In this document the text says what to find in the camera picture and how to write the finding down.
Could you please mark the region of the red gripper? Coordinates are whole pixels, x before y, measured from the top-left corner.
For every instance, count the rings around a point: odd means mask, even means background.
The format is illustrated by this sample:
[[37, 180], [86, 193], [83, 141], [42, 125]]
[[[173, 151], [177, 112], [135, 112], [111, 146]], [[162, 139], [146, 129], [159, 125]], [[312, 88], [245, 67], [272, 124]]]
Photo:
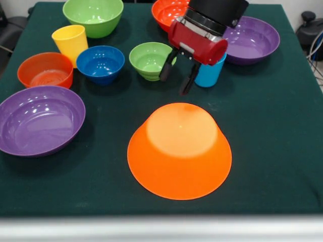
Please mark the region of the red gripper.
[[184, 18], [173, 21], [168, 32], [168, 40], [172, 51], [166, 58], [159, 78], [165, 82], [173, 67], [173, 61], [178, 54], [187, 55], [196, 62], [189, 76], [183, 81], [179, 94], [187, 95], [199, 73], [201, 64], [215, 65], [226, 53], [228, 42], [220, 36], [215, 36]]

